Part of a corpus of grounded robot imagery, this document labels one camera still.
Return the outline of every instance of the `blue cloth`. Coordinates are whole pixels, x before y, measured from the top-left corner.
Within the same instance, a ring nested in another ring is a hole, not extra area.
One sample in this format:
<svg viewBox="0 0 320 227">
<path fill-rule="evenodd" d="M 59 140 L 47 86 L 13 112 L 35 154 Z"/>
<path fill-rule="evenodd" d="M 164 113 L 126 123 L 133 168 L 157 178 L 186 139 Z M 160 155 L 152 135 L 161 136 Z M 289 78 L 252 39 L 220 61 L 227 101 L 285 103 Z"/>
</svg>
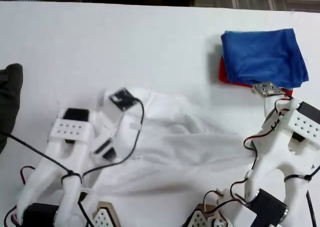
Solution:
<svg viewBox="0 0 320 227">
<path fill-rule="evenodd" d="M 252 85 L 271 81 L 291 89 L 308 81 L 308 72 L 292 28 L 234 32 L 222 36 L 226 77 L 230 83 Z"/>
</svg>

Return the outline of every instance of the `white tabletop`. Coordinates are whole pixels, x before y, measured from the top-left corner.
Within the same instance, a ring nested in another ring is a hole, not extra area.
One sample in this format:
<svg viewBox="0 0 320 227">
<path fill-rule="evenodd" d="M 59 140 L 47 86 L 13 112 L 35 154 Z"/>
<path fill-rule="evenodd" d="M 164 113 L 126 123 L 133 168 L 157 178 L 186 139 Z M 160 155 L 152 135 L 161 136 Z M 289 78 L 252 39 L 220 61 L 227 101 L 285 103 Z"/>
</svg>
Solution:
<svg viewBox="0 0 320 227">
<path fill-rule="evenodd" d="M 239 108 L 241 114 L 246 115 L 247 108 L 263 113 L 263 102 L 251 93 L 246 94 L 249 89 L 218 83 L 220 36 L 225 30 L 294 28 L 310 79 L 294 90 L 294 96 L 320 108 L 318 13 L 0 2 L 0 21 L 1 68 L 11 63 L 24 67 L 21 107 L 13 134 L 39 150 L 46 147 L 51 123 L 59 109 L 92 108 L 97 93 L 104 88 L 134 86 L 186 96 L 202 91 L 215 104 Z M 221 89 L 232 90 L 234 94 L 210 95 Z M 263 116 L 249 119 L 252 129 L 244 129 L 243 137 L 257 132 L 262 119 Z M 15 205 L 22 188 L 19 169 L 36 165 L 39 159 L 28 149 L 8 141 L 0 155 L 0 216 Z M 238 169 L 217 175 L 231 183 L 240 180 L 244 173 L 244 169 Z M 309 190 L 320 223 L 319 184 L 320 176 L 314 177 Z M 143 201 L 129 204 L 143 205 Z M 117 203 L 115 206 L 118 212 L 124 208 L 121 204 L 117 207 Z M 193 208 L 188 206 L 186 212 Z M 119 213 L 120 221 L 123 226 L 130 226 L 124 220 L 126 214 Z M 146 226 L 143 221 L 135 223 Z M 307 204 L 301 210 L 297 226 L 303 223 L 311 226 Z"/>
</svg>

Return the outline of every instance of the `cable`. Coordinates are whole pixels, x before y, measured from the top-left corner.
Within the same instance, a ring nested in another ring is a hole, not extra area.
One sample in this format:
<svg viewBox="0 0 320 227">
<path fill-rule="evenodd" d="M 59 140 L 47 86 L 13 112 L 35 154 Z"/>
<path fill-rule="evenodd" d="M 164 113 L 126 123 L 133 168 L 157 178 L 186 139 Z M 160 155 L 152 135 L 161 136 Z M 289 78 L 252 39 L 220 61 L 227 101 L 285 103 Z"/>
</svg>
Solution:
<svg viewBox="0 0 320 227">
<path fill-rule="evenodd" d="M 225 202 L 222 202 L 221 204 L 218 204 L 214 209 L 212 209 L 212 210 L 209 210 L 209 211 L 205 211 L 205 213 L 206 214 L 213 214 L 214 212 L 216 212 L 217 210 L 219 210 L 221 207 L 223 207 L 224 205 L 226 205 L 226 204 L 228 204 L 228 203 L 230 203 L 230 202 L 239 202 L 240 204 L 242 204 L 243 205 L 243 203 L 239 200 L 239 199 L 237 199 L 237 198 L 234 198 L 234 199 L 229 199 L 229 200 L 227 200 L 227 201 L 225 201 Z"/>
<path fill-rule="evenodd" d="M 277 103 L 278 103 L 278 101 L 290 101 L 290 99 L 288 99 L 288 98 L 279 98 L 279 99 L 277 99 L 275 102 L 274 102 L 274 110 L 275 110 L 275 112 L 278 114 L 278 109 L 277 109 Z"/>
<path fill-rule="evenodd" d="M 315 211 L 314 211 L 314 207 L 312 206 L 312 202 L 311 202 L 311 197 L 310 197 L 310 193 L 309 190 L 306 192 L 306 200 L 308 202 L 308 206 L 309 206 L 309 211 L 310 211 L 310 216 L 311 216 L 311 222 L 312 222 L 312 227 L 317 227 L 317 223 L 316 223 L 316 217 L 315 217 Z"/>
<path fill-rule="evenodd" d="M 246 146 L 246 142 L 251 140 L 251 139 L 256 139 L 256 138 L 262 138 L 262 137 L 265 137 L 267 135 L 269 135 L 272 131 L 274 131 L 277 127 L 277 125 L 279 124 L 280 120 L 277 119 L 275 122 L 274 122 L 274 126 L 271 125 L 271 129 L 267 132 L 267 133 L 264 133 L 264 134 L 259 134 L 259 135 L 252 135 L 252 136 L 249 136 L 247 137 L 244 141 L 243 141 L 243 146 L 250 150 L 250 151 L 253 151 L 255 153 L 255 157 L 254 157 L 254 161 L 253 161 L 253 164 L 252 164 L 252 167 L 251 169 L 253 170 L 255 165 L 256 165 L 256 162 L 257 162 L 257 159 L 258 159 L 258 150 L 255 146 L 255 143 L 251 142 L 252 145 L 253 145 L 253 148 L 250 148 L 248 146 Z"/>
<path fill-rule="evenodd" d="M 142 101 L 138 98 L 133 98 L 135 101 L 139 102 L 140 105 L 141 105 L 141 108 L 142 108 L 142 116 L 141 116 L 141 126 L 143 125 L 143 122 L 144 122 L 144 118 L 145 118 L 145 107 L 144 107 L 144 104 L 142 103 Z M 119 162 L 116 162 L 116 163 L 110 163 L 110 164 L 106 164 L 106 165 L 102 165 L 102 166 L 99 166 L 99 167 L 95 167 L 95 168 L 92 168 L 86 172 L 83 173 L 82 175 L 82 178 L 84 178 L 87 174 L 91 173 L 91 172 L 94 172 L 94 171 L 98 171 L 98 170 L 102 170 L 104 168 L 107 168 L 107 167 L 112 167 L 112 166 L 117 166 L 117 165 L 120 165 L 122 164 L 123 162 L 125 162 L 126 160 L 128 160 L 132 154 L 134 153 L 135 149 L 136 149 L 136 146 L 137 146 L 137 142 L 138 142 L 138 139 L 139 139 L 139 135 L 140 135 L 140 132 L 141 132 L 141 129 L 138 130 L 137 134 L 136 134 L 136 137 L 135 137 L 135 141 L 134 141 L 134 144 L 133 144 L 133 147 L 132 147 L 132 150 L 130 151 L 130 153 L 121 161 Z"/>
<path fill-rule="evenodd" d="M 231 195 L 232 199 L 235 199 L 234 193 L 232 192 L 232 188 L 233 188 L 235 185 L 239 185 L 239 184 L 245 183 L 247 180 L 248 180 L 248 178 L 245 178 L 244 180 L 236 181 L 236 182 L 234 182 L 234 183 L 231 184 L 231 187 L 230 187 L 230 195 Z"/>
<path fill-rule="evenodd" d="M 56 161 L 55 159 L 51 158 L 50 156 L 40 152 L 39 150 L 37 150 L 36 148 L 32 147 L 30 144 L 22 141 L 21 139 L 13 136 L 12 134 L 10 133 L 5 133 L 5 132 L 2 132 L 0 131 L 0 135 L 3 135 L 3 136 L 6 136 L 6 137 L 9 137 L 15 141 L 17 141 L 18 143 L 22 144 L 23 146 L 27 147 L 28 149 L 32 150 L 33 152 L 36 152 L 38 155 L 41 155 L 42 157 L 46 158 L 47 160 L 55 163 L 56 165 L 60 166 L 62 169 L 64 169 L 65 171 L 67 172 L 70 172 L 71 170 L 68 169 L 67 167 L 65 167 L 64 165 L 62 165 L 61 163 L 59 163 L 58 161 Z"/>
<path fill-rule="evenodd" d="M 21 177 L 21 180 L 22 180 L 22 183 L 25 185 L 26 184 L 26 179 L 25 179 L 25 176 L 24 176 L 24 169 L 26 168 L 29 168 L 29 169 L 32 169 L 32 170 L 35 170 L 36 168 L 33 167 L 33 166 L 24 166 L 20 169 L 20 177 Z"/>
<path fill-rule="evenodd" d="M 222 193 L 218 192 L 217 190 L 209 190 L 207 193 L 205 193 L 204 196 L 203 196 L 203 201 L 202 201 L 202 205 L 203 205 L 203 208 L 204 208 L 205 212 L 207 211 L 207 208 L 206 208 L 206 197 L 210 193 L 215 193 L 219 197 L 223 197 L 224 196 Z"/>
<path fill-rule="evenodd" d="M 5 215 L 5 217 L 4 217 L 4 220 L 3 220 L 4 227 L 8 227 L 8 225 L 7 225 L 7 218 L 8 218 L 8 216 L 9 216 L 13 211 L 16 210 L 16 208 L 17 208 L 17 206 L 15 205 L 12 209 L 10 209 L 10 210 L 8 211 L 8 213 L 6 213 L 6 215 Z"/>
<path fill-rule="evenodd" d="M 79 208 L 80 208 L 82 214 L 84 215 L 84 217 L 85 217 L 85 219 L 86 219 L 86 221 L 87 221 L 86 224 L 87 224 L 87 225 L 89 224 L 89 226 L 91 226 L 91 227 L 95 227 L 94 224 L 91 222 L 89 216 L 87 215 L 87 213 L 86 213 L 86 211 L 85 211 L 85 209 L 84 209 L 84 207 L 82 206 L 82 204 L 81 204 L 80 201 L 78 202 L 78 205 L 79 205 Z"/>
<path fill-rule="evenodd" d="M 21 225 L 20 225 L 20 224 L 18 223 L 18 221 L 16 220 L 14 214 L 12 214 L 10 218 L 11 218 L 11 222 L 15 225 L 15 227 L 21 227 Z"/>
<path fill-rule="evenodd" d="M 228 227 L 228 226 L 229 226 L 229 223 L 228 223 L 228 221 L 227 221 L 226 217 L 224 217 L 224 215 L 221 213 L 221 211 L 220 211 L 220 210 L 218 210 L 218 212 L 219 212 L 219 214 L 220 214 L 221 218 L 222 218 L 222 219 L 225 221 L 225 223 L 226 223 L 226 226 L 225 226 L 225 227 Z"/>
</svg>

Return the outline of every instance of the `black glove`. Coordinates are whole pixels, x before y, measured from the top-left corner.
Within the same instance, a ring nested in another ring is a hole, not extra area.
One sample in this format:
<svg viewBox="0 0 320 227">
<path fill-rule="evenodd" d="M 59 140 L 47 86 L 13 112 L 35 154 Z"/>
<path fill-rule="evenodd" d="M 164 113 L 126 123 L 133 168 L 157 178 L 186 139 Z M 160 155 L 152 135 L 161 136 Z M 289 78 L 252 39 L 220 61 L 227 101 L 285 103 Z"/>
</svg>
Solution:
<svg viewBox="0 0 320 227">
<path fill-rule="evenodd" d="M 18 63 L 0 70 L 0 131 L 10 134 L 14 129 L 20 107 L 23 68 Z M 0 134 L 0 153 L 7 144 L 7 137 Z"/>
</svg>

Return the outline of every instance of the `white fabric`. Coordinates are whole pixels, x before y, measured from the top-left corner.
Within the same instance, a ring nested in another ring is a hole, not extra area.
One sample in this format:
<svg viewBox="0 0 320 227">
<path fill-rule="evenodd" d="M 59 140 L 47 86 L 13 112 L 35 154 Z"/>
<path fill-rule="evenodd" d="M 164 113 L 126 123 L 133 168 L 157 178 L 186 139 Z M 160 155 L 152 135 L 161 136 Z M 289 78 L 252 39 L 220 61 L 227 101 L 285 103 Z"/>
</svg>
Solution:
<svg viewBox="0 0 320 227">
<path fill-rule="evenodd" d="M 252 153 L 242 146 L 242 137 L 221 124 L 226 121 L 221 118 L 224 115 L 221 111 L 208 112 L 183 96 L 142 89 L 132 93 L 145 105 L 136 158 L 172 168 L 198 166 L 213 171 L 248 165 L 252 161 Z M 132 130 L 131 123 L 139 122 L 141 113 L 141 106 L 137 104 L 122 120 L 116 138 L 121 156 L 133 147 L 137 131 Z"/>
<path fill-rule="evenodd" d="M 186 97 L 144 89 L 132 94 L 145 106 L 134 155 L 122 165 L 104 169 L 93 188 L 115 205 L 122 226 L 180 226 L 204 192 L 230 186 L 226 179 L 215 180 L 216 172 L 246 168 L 253 154 L 242 146 L 241 136 L 223 127 L 228 109 L 225 114 L 210 112 Z M 133 147 L 137 130 L 131 126 L 141 114 L 137 104 L 122 120 L 115 141 L 121 157 Z M 135 217 L 126 218 L 128 211 Z"/>
</svg>

